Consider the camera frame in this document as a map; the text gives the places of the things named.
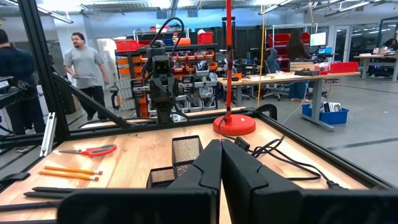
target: wooden table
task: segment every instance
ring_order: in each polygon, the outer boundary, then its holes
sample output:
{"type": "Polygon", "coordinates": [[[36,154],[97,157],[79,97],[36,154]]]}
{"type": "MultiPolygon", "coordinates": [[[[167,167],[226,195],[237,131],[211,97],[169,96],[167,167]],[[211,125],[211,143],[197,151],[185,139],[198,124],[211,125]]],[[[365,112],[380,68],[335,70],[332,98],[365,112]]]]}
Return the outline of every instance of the wooden table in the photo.
{"type": "Polygon", "coordinates": [[[363,62],[362,78],[366,78],[366,73],[368,72],[369,66],[373,65],[384,65],[393,66],[394,72],[392,73],[392,81],[396,82],[398,77],[398,55],[384,56],[384,55],[370,55],[370,56],[354,56],[354,58],[359,58],[363,62]],[[371,62],[372,58],[390,58],[395,59],[396,62],[371,62]]]}
{"type": "MultiPolygon", "coordinates": [[[[299,82],[299,81],[314,81],[313,87],[313,107],[312,107],[312,116],[306,116],[302,114],[302,118],[311,121],[314,124],[317,124],[326,130],[333,132],[334,128],[332,125],[326,124],[319,120],[319,112],[321,108],[321,97],[322,97],[322,79],[324,78],[339,78],[345,76],[359,75],[359,72],[349,72],[349,73],[329,73],[327,75],[317,75],[317,76],[296,76],[292,72],[287,72],[284,75],[282,74],[268,74],[267,76],[261,77],[258,75],[250,75],[250,78],[242,78],[239,81],[232,82],[232,86],[236,86],[235,91],[235,105],[242,106],[242,89],[241,86],[244,85],[258,85],[259,82],[261,84],[270,84],[270,83],[283,83],[283,82],[299,82]]],[[[219,80],[219,84],[227,85],[226,80],[219,80]]]]}
{"type": "MultiPolygon", "coordinates": [[[[243,136],[251,148],[263,146],[269,141],[280,138],[281,133],[266,123],[256,119],[257,129],[251,134],[243,136]]],[[[77,141],[67,141],[59,145],[46,158],[35,165],[29,173],[31,176],[24,181],[15,182],[0,194],[0,205],[16,203],[32,203],[48,201],[39,198],[26,198],[24,192],[32,191],[33,187],[68,187],[68,188],[144,188],[153,168],[172,165],[172,138],[199,135],[203,147],[212,139],[223,139],[224,137],[213,131],[212,124],[188,126],[184,128],[164,129],[158,131],[147,131],[134,134],[122,134],[118,136],[107,136],[77,141]],[[90,158],[78,154],[65,154],[58,152],[66,149],[81,149],[86,147],[100,146],[103,144],[116,144],[118,148],[104,157],[90,158]],[[51,177],[39,175],[38,171],[43,166],[75,167],[80,169],[102,170],[103,175],[99,181],[70,179],[63,177],[51,177]]],[[[289,138],[285,138],[278,147],[291,158],[315,165],[325,173],[331,180],[349,189],[366,189],[365,186],[333,167],[327,161],[320,159],[312,152],[303,148],[300,144],[289,138]]],[[[310,174],[274,159],[270,155],[262,155],[258,158],[272,170],[284,177],[308,177],[310,174]]],[[[313,181],[295,181],[305,189],[326,189],[324,179],[313,181]]],[[[15,212],[0,212],[0,221],[16,220],[43,220],[54,219],[55,208],[22,210],[15,212]]],[[[220,223],[231,223],[228,213],[224,191],[220,200],[220,223]]]]}

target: computer monitor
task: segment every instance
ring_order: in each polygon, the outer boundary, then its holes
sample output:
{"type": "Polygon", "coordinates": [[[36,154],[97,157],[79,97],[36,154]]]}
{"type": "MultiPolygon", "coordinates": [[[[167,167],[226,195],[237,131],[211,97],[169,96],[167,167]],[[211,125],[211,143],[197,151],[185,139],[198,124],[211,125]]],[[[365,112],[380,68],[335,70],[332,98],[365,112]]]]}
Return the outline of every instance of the computer monitor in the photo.
{"type": "Polygon", "coordinates": [[[326,32],[311,34],[310,45],[311,46],[326,45],[326,32]]]}
{"type": "Polygon", "coordinates": [[[332,54],[332,50],[333,49],[331,47],[320,48],[320,49],[317,49],[315,54],[317,54],[317,55],[332,54]]]}

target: man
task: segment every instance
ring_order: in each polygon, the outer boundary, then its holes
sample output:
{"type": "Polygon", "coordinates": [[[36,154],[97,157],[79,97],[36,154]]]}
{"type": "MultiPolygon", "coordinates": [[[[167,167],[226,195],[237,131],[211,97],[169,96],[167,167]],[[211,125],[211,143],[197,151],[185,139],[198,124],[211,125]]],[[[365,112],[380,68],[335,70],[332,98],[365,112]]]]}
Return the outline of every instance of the man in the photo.
{"type": "MultiPolygon", "coordinates": [[[[65,54],[63,63],[65,70],[76,79],[77,88],[89,97],[92,97],[99,104],[105,106],[102,85],[103,80],[105,84],[109,84],[109,78],[100,54],[92,47],[85,45],[85,36],[79,32],[72,34],[72,42],[75,48],[68,50],[65,54]]],[[[80,104],[87,112],[87,120],[93,119],[96,110],[82,101],[80,101],[80,104]]],[[[99,114],[98,119],[106,119],[106,116],[99,114]]]]}
{"type": "MultiPolygon", "coordinates": [[[[22,50],[10,45],[6,32],[0,29],[0,77],[16,77],[32,85],[36,90],[33,79],[33,57],[22,50]]],[[[26,129],[32,129],[33,123],[36,133],[45,131],[43,112],[36,96],[33,99],[22,100],[6,107],[15,135],[25,134],[26,129]]]]}

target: yellow cable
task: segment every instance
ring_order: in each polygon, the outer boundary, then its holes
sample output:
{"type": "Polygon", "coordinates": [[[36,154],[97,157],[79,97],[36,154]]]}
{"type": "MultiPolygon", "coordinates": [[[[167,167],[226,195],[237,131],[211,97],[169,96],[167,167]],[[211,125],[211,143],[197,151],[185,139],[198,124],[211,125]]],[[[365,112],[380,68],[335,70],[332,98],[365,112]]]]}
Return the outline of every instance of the yellow cable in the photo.
{"type": "Polygon", "coordinates": [[[264,43],[264,36],[265,36],[266,33],[267,33],[267,32],[265,31],[265,26],[266,26],[266,23],[265,23],[265,19],[266,19],[265,10],[266,10],[266,6],[262,6],[261,9],[262,9],[262,11],[263,11],[264,13],[262,14],[261,63],[260,63],[259,94],[258,94],[258,96],[257,96],[257,107],[259,107],[259,105],[260,105],[261,75],[262,75],[261,73],[262,73],[262,63],[263,63],[264,45],[265,45],[265,43],[264,43]]]}

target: pencil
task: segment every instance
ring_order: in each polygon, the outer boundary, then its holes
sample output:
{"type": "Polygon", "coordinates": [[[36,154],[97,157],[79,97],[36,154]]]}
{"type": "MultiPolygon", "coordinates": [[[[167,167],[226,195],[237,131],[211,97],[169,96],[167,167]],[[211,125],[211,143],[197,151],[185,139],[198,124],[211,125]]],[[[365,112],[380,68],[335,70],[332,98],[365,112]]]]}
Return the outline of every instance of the pencil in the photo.
{"type": "Polygon", "coordinates": [[[44,169],[62,170],[62,171],[69,171],[69,172],[82,172],[85,174],[102,174],[102,171],[98,171],[98,170],[71,169],[71,168],[52,167],[52,166],[44,166],[44,169]]]}
{"type": "Polygon", "coordinates": [[[51,171],[45,171],[45,170],[41,170],[39,171],[40,174],[45,174],[45,175],[54,175],[54,176],[58,176],[58,177],[71,177],[71,178],[79,178],[79,179],[86,179],[86,180],[99,180],[99,177],[93,177],[93,176],[89,176],[89,175],[81,175],[81,174],[61,174],[61,173],[57,173],[57,172],[51,172],[51,171]]]}

